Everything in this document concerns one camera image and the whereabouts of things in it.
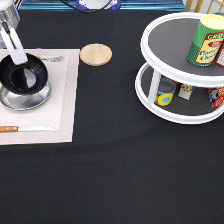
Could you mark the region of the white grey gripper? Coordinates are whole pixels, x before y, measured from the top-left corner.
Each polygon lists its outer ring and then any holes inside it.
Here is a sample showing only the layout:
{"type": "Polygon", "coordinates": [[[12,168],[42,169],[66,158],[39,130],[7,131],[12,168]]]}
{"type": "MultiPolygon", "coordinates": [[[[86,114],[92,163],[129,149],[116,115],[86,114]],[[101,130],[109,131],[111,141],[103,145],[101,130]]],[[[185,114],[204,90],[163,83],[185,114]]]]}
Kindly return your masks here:
{"type": "Polygon", "coordinates": [[[20,39],[15,31],[20,17],[14,0],[0,0],[0,49],[7,47],[15,65],[28,61],[20,39]]]}

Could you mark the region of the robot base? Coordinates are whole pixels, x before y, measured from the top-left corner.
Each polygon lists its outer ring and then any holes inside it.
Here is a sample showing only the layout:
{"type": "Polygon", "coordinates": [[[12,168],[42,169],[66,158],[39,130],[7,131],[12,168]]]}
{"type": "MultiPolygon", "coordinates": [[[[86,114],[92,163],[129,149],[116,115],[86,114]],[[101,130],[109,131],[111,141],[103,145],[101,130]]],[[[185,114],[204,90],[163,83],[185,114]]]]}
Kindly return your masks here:
{"type": "Polygon", "coordinates": [[[84,10],[119,9],[121,0],[76,0],[76,7],[84,10]]]}

